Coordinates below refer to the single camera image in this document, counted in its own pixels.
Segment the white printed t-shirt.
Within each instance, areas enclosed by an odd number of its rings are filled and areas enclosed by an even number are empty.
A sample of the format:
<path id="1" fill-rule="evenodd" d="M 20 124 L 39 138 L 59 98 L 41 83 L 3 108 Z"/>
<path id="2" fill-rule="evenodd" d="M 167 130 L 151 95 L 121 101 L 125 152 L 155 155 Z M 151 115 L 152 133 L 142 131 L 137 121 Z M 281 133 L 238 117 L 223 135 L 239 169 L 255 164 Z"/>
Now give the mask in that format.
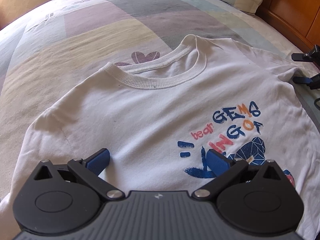
<path id="1" fill-rule="evenodd" d="M 291 79 L 300 67 L 230 38 L 187 35 L 159 59 L 108 63 L 28 127 L 1 202 L 1 239 L 19 232 L 12 204 L 43 159 L 56 164 L 101 148 L 102 178 L 124 192 L 188 190 L 216 177 L 213 148 L 251 165 L 275 160 L 304 202 L 298 233 L 319 233 L 319 131 Z"/>

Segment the wooden headboard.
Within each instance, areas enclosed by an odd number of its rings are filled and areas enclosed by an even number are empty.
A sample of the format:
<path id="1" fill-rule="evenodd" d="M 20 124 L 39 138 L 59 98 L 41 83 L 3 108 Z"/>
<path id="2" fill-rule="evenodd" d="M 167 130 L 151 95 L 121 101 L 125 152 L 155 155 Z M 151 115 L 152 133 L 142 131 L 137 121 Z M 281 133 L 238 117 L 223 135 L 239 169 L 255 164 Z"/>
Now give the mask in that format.
<path id="1" fill-rule="evenodd" d="M 256 15 L 303 52 L 319 45 L 319 0 L 263 0 Z"/>

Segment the patchwork pastel bed sheet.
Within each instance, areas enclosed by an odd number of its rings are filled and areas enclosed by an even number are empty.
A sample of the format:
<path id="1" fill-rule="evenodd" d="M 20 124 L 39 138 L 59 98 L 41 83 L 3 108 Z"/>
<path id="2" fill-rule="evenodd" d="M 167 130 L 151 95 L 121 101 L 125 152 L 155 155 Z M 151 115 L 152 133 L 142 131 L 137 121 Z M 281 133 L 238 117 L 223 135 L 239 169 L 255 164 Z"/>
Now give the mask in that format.
<path id="1" fill-rule="evenodd" d="M 52 0 L 1 31 L 1 196 L 28 126 L 108 61 L 163 56 L 188 34 L 230 37 L 289 59 L 298 48 L 220 0 Z"/>

